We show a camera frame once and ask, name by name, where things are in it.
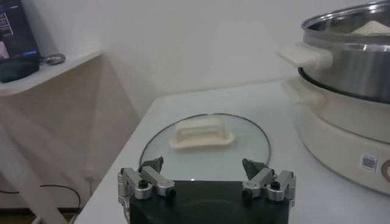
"white shelf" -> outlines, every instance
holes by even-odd
[[[71,70],[72,68],[75,68],[87,61],[90,61],[99,55],[101,55],[101,51],[98,50],[75,57],[69,57],[64,63],[59,65],[41,66],[41,69],[39,71],[30,76],[27,76],[26,78],[9,83],[0,83],[0,96],[9,96],[24,92],[50,79],[53,79],[54,77],[57,77],[60,74]]]

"monitor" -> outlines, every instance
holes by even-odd
[[[21,0],[0,0],[0,63],[39,59],[40,53]]]

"sticker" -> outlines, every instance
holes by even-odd
[[[375,173],[378,166],[378,158],[376,156],[361,155],[359,165],[364,170]]]

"white table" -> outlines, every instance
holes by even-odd
[[[297,175],[296,206],[291,210],[290,223],[389,223],[390,197],[351,183],[311,156],[294,128],[295,109],[280,82],[158,98],[76,223],[125,224],[118,203],[118,170],[138,168],[144,146],[162,128],[184,117],[209,112],[246,117],[267,133],[272,146],[270,167]]]

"glass lid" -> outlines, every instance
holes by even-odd
[[[200,114],[169,125],[145,146],[140,164],[163,157],[169,180],[245,181],[244,158],[268,164],[271,145],[254,122],[231,114]]]

